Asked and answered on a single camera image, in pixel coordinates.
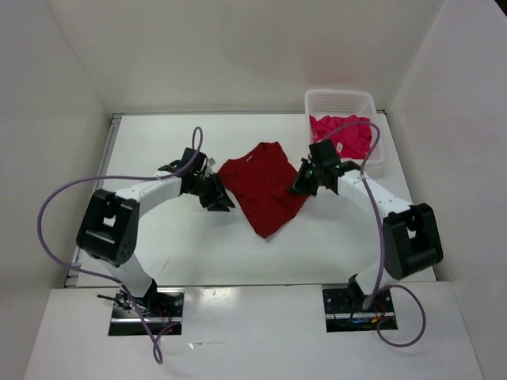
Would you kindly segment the red t-shirt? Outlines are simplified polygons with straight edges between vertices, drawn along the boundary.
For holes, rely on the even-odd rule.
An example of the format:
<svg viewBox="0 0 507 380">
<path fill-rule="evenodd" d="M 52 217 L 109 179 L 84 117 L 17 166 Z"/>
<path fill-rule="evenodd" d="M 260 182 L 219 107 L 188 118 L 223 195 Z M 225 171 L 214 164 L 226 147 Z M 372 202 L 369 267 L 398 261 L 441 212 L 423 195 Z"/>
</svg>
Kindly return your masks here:
<svg viewBox="0 0 507 380">
<path fill-rule="evenodd" d="M 225 189 L 264 239 L 296 217 L 307 201 L 306 196 L 288 192 L 296 174 L 278 142 L 261 142 L 245 156 L 227 160 L 219 170 Z"/>
</svg>

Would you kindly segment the pink t-shirt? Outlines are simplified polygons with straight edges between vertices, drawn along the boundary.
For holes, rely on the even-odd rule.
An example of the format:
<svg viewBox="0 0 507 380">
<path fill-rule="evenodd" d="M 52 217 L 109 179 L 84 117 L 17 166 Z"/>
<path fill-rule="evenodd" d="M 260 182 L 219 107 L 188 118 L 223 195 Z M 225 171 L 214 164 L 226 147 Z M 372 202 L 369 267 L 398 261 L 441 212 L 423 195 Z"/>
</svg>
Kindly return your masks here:
<svg viewBox="0 0 507 380">
<path fill-rule="evenodd" d="M 367 117 L 324 116 L 317 120 L 310 116 L 309 121 L 312 142 L 330 139 L 341 158 L 362 160 L 370 150 L 372 129 Z"/>
</svg>

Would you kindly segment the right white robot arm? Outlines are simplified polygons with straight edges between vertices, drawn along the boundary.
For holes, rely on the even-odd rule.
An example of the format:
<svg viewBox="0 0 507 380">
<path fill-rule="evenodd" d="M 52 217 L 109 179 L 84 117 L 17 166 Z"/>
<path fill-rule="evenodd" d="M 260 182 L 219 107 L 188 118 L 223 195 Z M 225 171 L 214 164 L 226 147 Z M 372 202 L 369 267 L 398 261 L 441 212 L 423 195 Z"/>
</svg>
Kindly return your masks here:
<svg viewBox="0 0 507 380">
<path fill-rule="evenodd" d="M 379 230 L 379 261 L 349 278 L 347 299 L 354 310 L 367 310 L 381 290 L 443 260 L 435 213 L 427 203 L 395 196 L 357 163 L 342 161 L 330 140 L 309 145 L 309 151 L 288 192 L 316 196 L 327 188 L 371 211 Z"/>
</svg>

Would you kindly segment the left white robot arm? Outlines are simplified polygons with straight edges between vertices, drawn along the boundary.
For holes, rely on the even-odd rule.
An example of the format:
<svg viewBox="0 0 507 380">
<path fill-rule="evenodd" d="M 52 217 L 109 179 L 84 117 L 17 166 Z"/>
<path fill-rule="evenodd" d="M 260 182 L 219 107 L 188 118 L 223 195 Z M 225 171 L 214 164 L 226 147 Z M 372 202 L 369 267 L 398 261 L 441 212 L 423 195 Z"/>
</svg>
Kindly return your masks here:
<svg viewBox="0 0 507 380">
<path fill-rule="evenodd" d="M 186 194 L 198 197 L 207 211 L 228 212 L 234 207 L 206 154 L 188 147 L 181 159 L 160 167 L 153 180 L 115 192 L 97 190 L 78 230 L 78 247 L 127 287 L 132 294 L 130 307 L 140 316 L 152 315 L 162 303 L 162 296 L 135 255 L 139 220 L 163 203 Z"/>
</svg>

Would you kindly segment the white plastic basket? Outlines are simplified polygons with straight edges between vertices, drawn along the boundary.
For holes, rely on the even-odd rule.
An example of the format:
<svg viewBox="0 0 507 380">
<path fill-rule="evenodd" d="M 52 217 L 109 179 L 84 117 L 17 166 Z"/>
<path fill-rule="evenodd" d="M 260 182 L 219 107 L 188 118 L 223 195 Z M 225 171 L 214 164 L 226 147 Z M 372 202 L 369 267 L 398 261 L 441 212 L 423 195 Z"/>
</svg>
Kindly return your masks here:
<svg viewBox="0 0 507 380">
<path fill-rule="evenodd" d="M 348 117 L 356 115 L 367 117 L 371 123 L 377 116 L 373 97 L 366 92 L 355 90 L 335 90 L 335 89 L 311 89 L 305 93 L 305 117 L 307 128 L 309 130 L 310 143 L 312 142 L 309 117 L 313 116 L 317 120 L 324 116 Z M 368 166 L 380 167 L 384 162 L 384 148 L 382 141 L 376 141 L 377 132 L 372 129 L 372 143 L 369 154 Z M 351 158 L 341 158 L 343 160 L 353 160 L 360 164 L 362 160 Z"/>
</svg>

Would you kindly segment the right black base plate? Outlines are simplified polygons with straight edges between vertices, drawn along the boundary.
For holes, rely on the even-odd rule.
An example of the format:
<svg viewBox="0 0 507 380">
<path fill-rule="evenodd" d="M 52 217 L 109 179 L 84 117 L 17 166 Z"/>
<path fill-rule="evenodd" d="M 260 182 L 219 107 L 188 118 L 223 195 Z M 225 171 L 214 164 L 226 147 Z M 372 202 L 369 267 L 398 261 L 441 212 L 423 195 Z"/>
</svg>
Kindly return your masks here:
<svg viewBox="0 0 507 380">
<path fill-rule="evenodd" d="M 375 297 L 372 306 L 363 310 L 353 303 L 345 285 L 323 286 L 322 298 L 328 333 L 352 333 L 397 330 L 398 324 L 390 291 Z"/>
</svg>

